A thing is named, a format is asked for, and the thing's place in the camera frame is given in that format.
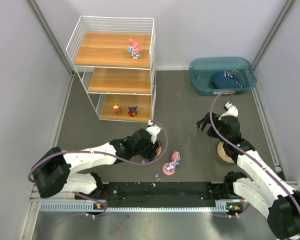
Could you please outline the pink bear strawberry toy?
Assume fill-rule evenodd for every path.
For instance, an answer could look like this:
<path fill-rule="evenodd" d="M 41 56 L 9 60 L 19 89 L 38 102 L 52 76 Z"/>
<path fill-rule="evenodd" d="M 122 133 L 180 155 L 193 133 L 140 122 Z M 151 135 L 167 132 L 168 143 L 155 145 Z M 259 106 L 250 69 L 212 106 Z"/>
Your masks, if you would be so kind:
<path fill-rule="evenodd" d="M 156 154 L 156 157 L 159 157 L 162 153 L 162 147 L 160 146 L 157 150 L 157 154 Z"/>

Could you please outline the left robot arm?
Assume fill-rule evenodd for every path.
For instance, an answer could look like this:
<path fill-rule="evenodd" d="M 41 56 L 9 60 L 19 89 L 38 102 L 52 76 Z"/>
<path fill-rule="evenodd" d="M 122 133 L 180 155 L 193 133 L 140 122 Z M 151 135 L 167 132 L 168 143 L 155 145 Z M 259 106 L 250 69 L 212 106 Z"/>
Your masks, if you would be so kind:
<path fill-rule="evenodd" d="M 136 156 L 153 161 L 161 147 L 161 142 L 157 140 L 160 131 L 161 128 L 155 124 L 141 128 L 126 138 L 80 151 L 62 151 L 59 147 L 53 147 L 32 167 L 30 177 L 42 199 L 61 192 L 96 196 L 103 191 L 101 178 L 96 173 L 81 172 L 130 161 Z"/>

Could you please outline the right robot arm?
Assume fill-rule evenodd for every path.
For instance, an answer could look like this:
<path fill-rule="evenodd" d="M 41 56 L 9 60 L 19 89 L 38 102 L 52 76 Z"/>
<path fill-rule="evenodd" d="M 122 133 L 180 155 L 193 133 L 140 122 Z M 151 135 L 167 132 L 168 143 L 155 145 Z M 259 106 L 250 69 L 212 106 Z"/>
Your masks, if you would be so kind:
<path fill-rule="evenodd" d="M 233 115 L 208 112 L 196 123 L 199 132 L 220 140 L 221 149 L 244 172 L 229 172 L 224 188 L 246 199 L 267 220 L 276 238 L 300 236 L 300 191 L 295 190 L 261 159 L 253 145 L 242 138 L 240 123 Z"/>

